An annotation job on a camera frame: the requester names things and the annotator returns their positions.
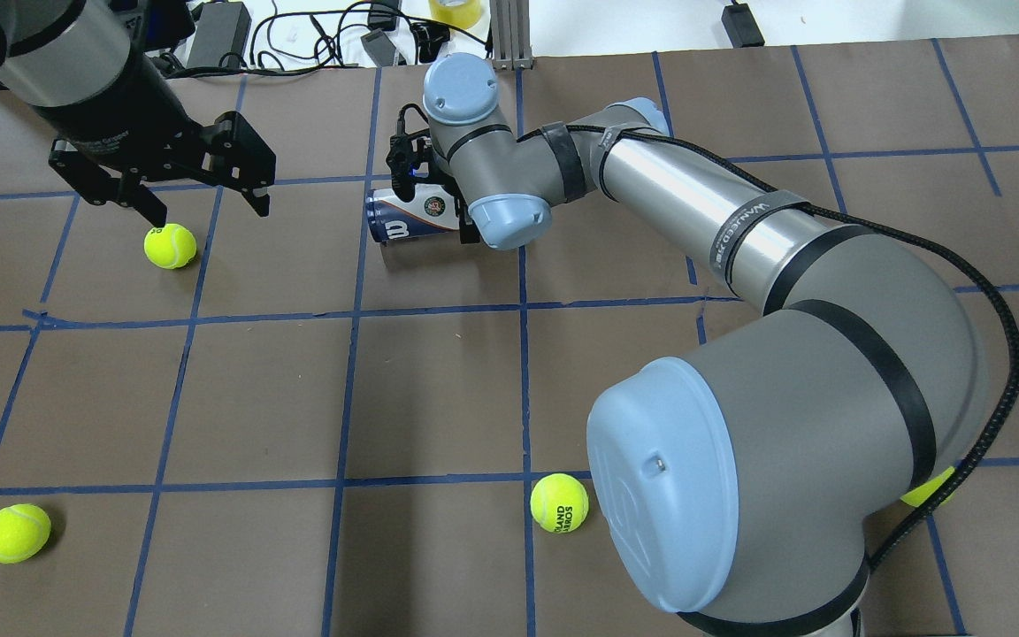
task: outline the black wire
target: black wire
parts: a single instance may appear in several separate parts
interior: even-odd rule
[[[238,65],[244,65],[244,67],[245,67],[245,65],[246,65],[246,57],[243,57],[242,54],[239,54],[237,52],[234,52],[234,51],[226,51],[225,53],[223,53],[222,56],[218,58],[218,65],[221,65],[221,67],[223,67],[223,61],[227,60],[227,59],[230,59],[231,56],[237,57],[238,58]]]
[[[427,119],[427,113],[424,112],[424,109],[421,109],[419,107],[419,104],[415,104],[414,102],[409,102],[409,104],[404,104],[404,108],[399,109],[399,119],[404,119],[404,117],[407,117],[408,111],[410,110],[414,110],[417,113],[419,113],[419,116],[422,117],[422,119],[424,119],[424,122],[426,122],[426,124],[430,123],[430,120]]]
[[[278,16],[282,16],[283,15],[283,13],[280,12],[280,10],[278,8],[278,0],[270,0],[270,4],[274,5],[274,15],[272,15],[272,17],[278,17]],[[291,52],[286,51],[284,49],[279,49],[278,47],[274,47],[274,42],[272,42],[272,37],[271,37],[272,29],[274,29],[274,20],[271,20],[270,21],[270,25],[268,25],[268,28],[266,28],[266,45],[267,45],[267,47],[270,47],[271,51],[283,54],[283,56],[293,57],[293,59],[296,59],[296,60],[305,60],[305,61],[313,61],[313,62],[319,61],[319,59],[320,59],[320,53],[317,52],[317,44],[319,44],[319,42],[324,42],[324,35],[325,35],[325,33],[323,31],[322,31],[322,37],[320,37],[319,39],[317,39],[317,41],[314,42],[314,44],[312,44],[312,51],[314,51],[314,54],[312,54],[312,56],[300,56],[297,53],[291,53]]]
[[[569,125],[569,130],[572,132],[603,132],[602,126],[598,125],[585,125],[585,124],[571,124]],[[521,138],[521,141],[530,140],[530,138],[535,138],[540,135],[540,130],[533,130],[525,137]],[[663,138],[659,135],[647,135],[643,132],[635,132],[632,130],[624,130],[619,135],[618,138],[631,138],[631,140],[638,140],[641,142],[651,142],[668,144],[672,146],[679,146],[681,149],[687,149],[692,153],[699,154],[699,156],[710,160],[711,162],[717,164],[722,169],[728,170],[734,176],[743,178],[749,184],[760,189],[765,193],[772,193],[776,191],[775,187],[767,184],[767,182],[761,180],[758,177],[754,177],[753,174],[745,171],[739,166],[727,161],[725,158],[716,156],[716,154],[703,149],[702,146],[692,144],[690,142],[684,142],[683,140],[676,140],[676,138]],[[1006,420],[1009,419],[1009,414],[1014,408],[1016,403],[1016,396],[1019,395],[1019,329],[1016,327],[1016,318],[1009,308],[1009,304],[1006,303],[1006,299],[1002,296],[1002,291],[989,282],[989,279],[985,278],[985,275],[981,274],[970,262],[966,261],[965,258],[960,257],[956,252],[951,251],[948,247],[937,244],[935,242],[929,241],[929,238],[919,237],[917,234],[911,234],[909,232],[898,230],[896,228],[891,228],[890,225],[884,225],[877,223],[875,221],[868,221],[865,218],[852,217],[852,215],[842,214],[836,212],[835,210],[825,209],[825,207],[820,207],[817,205],[800,205],[796,206],[797,209],[802,210],[807,214],[815,215],[816,217],[832,218],[834,221],[839,221],[842,223],[858,223],[860,225],[866,226],[875,230],[876,232],[887,235],[887,237],[895,238],[895,241],[903,242],[912,246],[919,247],[927,252],[937,255],[937,257],[946,259],[948,263],[957,267],[959,271],[962,271],[967,278],[970,279],[974,285],[977,285],[977,289],[980,290],[982,295],[985,295],[986,301],[989,305],[994,306],[994,311],[1000,321],[1002,321],[1002,329],[1004,330],[1004,337],[1006,337],[1006,343],[1009,350],[1009,375],[1006,378],[1006,384],[1002,390],[1002,395],[998,400],[998,404],[994,408],[994,412],[990,413],[988,419],[983,425],[982,430],[979,432],[977,439],[975,440],[973,446],[969,448],[966,456],[963,457],[962,461],[958,463],[958,467],[954,474],[947,479],[946,483],[943,483],[933,494],[930,494],[926,498],[925,502],[922,502],[918,508],[915,508],[914,512],[903,518],[901,523],[899,523],[893,531],[887,536],[887,539],[882,541],[880,546],[875,549],[875,551],[870,555],[868,564],[870,569],[875,570],[882,561],[889,556],[891,551],[894,551],[899,544],[902,543],[903,539],[906,539],[910,532],[913,532],[919,524],[922,523],[940,505],[945,502],[946,498],[952,494],[955,489],[957,489],[966,478],[969,477],[974,469],[978,467],[980,461],[985,459],[985,453],[989,450],[996,435],[1002,431],[1002,427]]]
[[[266,68],[266,65],[262,64],[262,56],[270,56],[270,57],[272,57],[272,59],[274,59],[275,62],[278,62],[278,70],[280,70],[280,71],[284,71],[285,70],[285,64],[282,64],[282,61],[278,60],[278,56],[275,56],[275,54],[272,54],[269,51],[259,51],[258,52],[258,67],[259,68]]]
[[[352,13],[385,12],[385,13],[388,13],[388,15],[393,15],[393,16],[401,17],[401,19],[404,19],[404,20],[406,20],[408,22],[408,29],[409,30],[412,29],[413,21],[415,23],[433,23],[433,24],[439,24],[439,25],[444,25],[444,28],[446,28],[446,29],[448,29],[450,31],[464,34],[464,36],[469,37],[469,39],[473,40],[474,42],[478,42],[478,44],[485,45],[485,43],[486,43],[486,41],[480,39],[480,37],[474,36],[474,34],[466,31],[465,29],[457,28],[457,25],[453,25],[451,23],[441,23],[438,20],[428,19],[428,17],[409,16],[404,11],[399,11],[398,9],[392,9],[391,7],[379,7],[377,5],[377,7],[373,7],[371,9],[360,9],[360,8],[357,8],[357,7],[363,7],[363,5],[369,5],[369,4],[372,4],[372,0],[359,0],[356,3],[348,4],[348,7],[343,8],[343,9],[332,9],[332,10],[324,10],[324,11],[291,11],[291,12],[285,12],[285,13],[276,13],[276,15],[263,17],[263,19],[259,20],[258,24],[255,25],[254,32],[251,35],[251,45],[250,45],[251,64],[254,65],[254,64],[258,63],[258,61],[256,61],[256,59],[255,59],[255,52],[254,52],[254,50],[255,50],[255,45],[258,43],[258,34],[262,31],[263,25],[270,24],[270,23],[272,23],[272,21],[274,21],[276,19],[280,19],[280,17],[288,17],[288,16],[336,16],[336,15],[339,15],[340,18],[339,18],[338,23],[337,23],[336,37],[332,38],[332,40],[334,40],[334,43],[335,43],[334,56],[335,56],[335,60],[337,62],[337,65],[339,65],[339,67],[344,67],[344,56],[343,56],[342,49],[340,49],[340,42],[339,42],[339,34],[340,34],[340,32],[342,32],[343,29],[352,28],[353,25],[363,25],[363,28],[367,29],[367,24],[363,24],[363,23],[356,23],[356,24],[346,24],[346,25],[344,25],[344,19],[345,19],[345,17],[347,17]]]
[[[178,57],[175,57],[175,53],[172,53],[170,51],[165,51],[165,52],[159,53],[158,57],[161,60],[165,60],[165,62],[167,62],[168,64],[170,64],[171,68],[173,68],[175,70],[182,70],[182,69],[185,68],[184,65],[183,65],[183,62],[178,61]]]
[[[256,68],[256,67],[246,67],[246,68],[223,68],[223,67],[191,67],[186,69],[181,69],[180,71],[173,72],[167,79],[177,79],[178,77],[226,77],[230,75],[260,75],[263,77],[296,77],[301,75],[309,75],[311,72],[319,71],[323,68],[336,68],[332,65],[312,65],[312,67],[305,67],[299,69],[289,70],[274,70],[267,68]]]

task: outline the tennis ball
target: tennis ball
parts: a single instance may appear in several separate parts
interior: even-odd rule
[[[549,474],[539,480],[529,496],[529,511],[550,533],[577,531],[587,517],[587,491],[569,474]]]
[[[29,560],[50,538],[50,516],[34,505],[0,509],[0,565]]]
[[[144,254],[165,270],[187,265],[195,258],[195,234],[178,223],[153,228],[144,237]]]
[[[899,497],[899,499],[902,499],[903,502],[906,502],[914,508],[921,507],[922,502],[925,502],[930,495],[934,495],[934,491],[937,491],[937,487],[942,486],[942,484],[945,483],[946,480],[950,479],[950,476],[952,475],[954,475],[954,467],[942,472],[942,475],[927,481],[926,484],[915,487],[913,491],[906,492],[906,494]],[[943,503],[949,502],[951,499],[954,499],[954,494],[947,497]]]

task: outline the black velcro strap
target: black velcro strap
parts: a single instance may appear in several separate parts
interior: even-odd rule
[[[849,238],[874,233],[874,230],[866,228],[864,225],[841,225],[808,242],[808,245],[805,245],[789,260],[788,264],[781,270],[781,274],[776,275],[773,286],[768,290],[768,299],[765,299],[763,314],[772,314],[781,310],[785,306],[789,294],[792,293],[793,285],[800,281],[801,274],[804,274],[808,267],[816,263],[816,259],[824,257],[824,253]]]
[[[513,134],[513,130],[509,130],[509,126],[505,124],[479,125],[478,128],[471,130],[462,138],[459,138],[459,141],[450,146],[450,150],[445,153],[445,160],[447,163],[450,163],[450,158],[453,157],[453,153],[458,153],[459,149],[464,148],[464,146],[466,146],[466,142],[470,142],[475,138],[481,138],[482,135],[486,135],[487,132],[496,132],[499,130]]]
[[[844,338],[856,346],[882,379],[882,384],[891,391],[895,404],[899,406],[902,422],[906,424],[910,437],[910,455],[914,465],[910,472],[910,488],[918,487],[929,480],[934,471],[934,457],[937,455],[937,439],[934,435],[934,421],[930,418],[929,407],[918,388],[914,376],[910,375],[899,355],[874,327],[864,319],[835,303],[819,299],[793,303],[789,310],[804,312],[828,323],[841,332]]]
[[[718,634],[718,637],[801,637],[802,634],[812,634],[828,628],[849,613],[867,587],[870,570],[867,561],[860,565],[860,572],[852,583],[846,585],[832,601],[812,613],[784,621],[767,621],[761,624],[745,624],[740,621],[725,621],[719,618],[705,616],[700,613],[679,614],[687,624],[699,629],[705,634]]]
[[[729,215],[718,233],[714,234],[714,243],[710,246],[710,270],[715,277],[720,278],[727,287],[733,289],[731,283],[734,282],[734,258],[737,257],[737,250],[740,249],[741,242],[744,241],[749,230],[752,230],[769,214],[788,207],[803,205],[803,203],[808,203],[808,199],[802,198],[801,195],[788,191],[773,191],[758,198],[749,199],[734,214]]]
[[[584,168],[581,165],[580,153],[577,151],[577,143],[569,134],[569,126],[562,121],[542,125],[541,137],[549,143],[549,150],[553,151],[553,157],[560,168],[560,181],[566,187],[566,203],[583,198],[587,194]]]

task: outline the metal post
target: metal post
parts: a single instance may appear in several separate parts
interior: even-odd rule
[[[529,45],[529,0],[490,0],[493,68],[533,68]]]

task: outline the power adapter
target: power adapter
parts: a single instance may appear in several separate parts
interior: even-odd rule
[[[765,39],[761,30],[757,29],[757,20],[753,19],[753,11],[748,4],[734,3],[722,9],[722,25],[734,48],[764,47]]]
[[[238,68],[251,32],[251,12],[243,3],[206,3],[186,53],[186,67]]]

